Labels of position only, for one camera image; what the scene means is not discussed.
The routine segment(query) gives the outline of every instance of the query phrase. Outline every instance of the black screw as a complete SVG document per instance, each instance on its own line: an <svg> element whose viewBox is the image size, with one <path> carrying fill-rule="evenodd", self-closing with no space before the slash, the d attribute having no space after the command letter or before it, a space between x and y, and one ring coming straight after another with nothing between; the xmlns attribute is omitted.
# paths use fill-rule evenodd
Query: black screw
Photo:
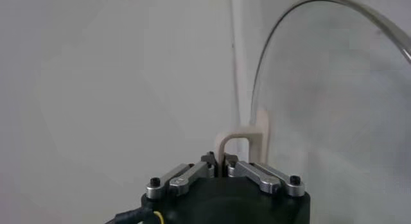
<svg viewBox="0 0 411 224"><path fill-rule="evenodd" d="M279 184L275 184L272 186L272 194L276 195L278 193L278 191L280 190L281 185Z"/></svg>
<svg viewBox="0 0 411 224"><path fill-rule="evenodd" d="M153 177L150 179L150 186L151 187L159 187L161 184L160 178L158 177Z"/></svg>
<svg viewBox="0 0 411 224"><path fill-rule="evenodd" d="M291 176L290 183L292 185L301 185L301 178L299 176Z"/></svg>

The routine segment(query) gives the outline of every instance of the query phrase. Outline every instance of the gray surface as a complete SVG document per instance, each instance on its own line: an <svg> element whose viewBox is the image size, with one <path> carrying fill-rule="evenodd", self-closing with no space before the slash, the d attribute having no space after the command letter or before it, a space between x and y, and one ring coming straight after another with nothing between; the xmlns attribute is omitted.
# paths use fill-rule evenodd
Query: gray surface
<svg viewBox="0 0 411 224"><path fill-rule="evenodd" d="M303 177L312 223L409 223L403 55L360 14L331 3L297 9L272 43L256 105L273 124L268 164Z"/></svg>

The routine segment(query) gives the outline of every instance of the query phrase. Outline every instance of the white wall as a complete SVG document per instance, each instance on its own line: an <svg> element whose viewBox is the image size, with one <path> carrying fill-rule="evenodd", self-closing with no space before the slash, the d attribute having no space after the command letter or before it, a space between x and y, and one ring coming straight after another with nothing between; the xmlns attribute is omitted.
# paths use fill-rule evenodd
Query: white wall
<svg viewBox="0 0 411 224"><path fill-rule="evenodd" d="M237 123L229 0L0 0L1 223L103 223Z"/></svg>
<svg viewBox="0 0 411 224"><path fill-rule="evenodd" d="M233 0L240 119L247 124L259 55L279 16L298 0ZM371 6L411 34L409 0L354 0Z"/></svg>

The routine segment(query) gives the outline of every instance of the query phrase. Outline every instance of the yellow wire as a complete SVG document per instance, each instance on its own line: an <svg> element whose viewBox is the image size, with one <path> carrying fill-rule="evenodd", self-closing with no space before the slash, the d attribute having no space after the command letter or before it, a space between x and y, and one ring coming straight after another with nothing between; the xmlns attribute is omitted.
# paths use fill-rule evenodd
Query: yellow wire
<svg viewBox="0 0 411 224"><path fill-rule="evenodd" d="M159 211L154 211L154 214L159 217L159 219L160 219L160 224L165 224L164 218L163 218L163 216L161 215L161 212L159 212Z"/></svg>

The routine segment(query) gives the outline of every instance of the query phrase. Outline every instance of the black cable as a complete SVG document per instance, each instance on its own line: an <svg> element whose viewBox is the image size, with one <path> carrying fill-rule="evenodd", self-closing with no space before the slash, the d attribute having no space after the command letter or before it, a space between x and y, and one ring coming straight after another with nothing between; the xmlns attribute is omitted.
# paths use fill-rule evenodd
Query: black cable
<svg viewBox="0 0 411 224"><path fill-rule="evenodd" d="M144 221L151 215L153 215L152 209L140 207L138 209L116 214L116 217L106 222L106 224L136 224L140 221Z"/></svg>

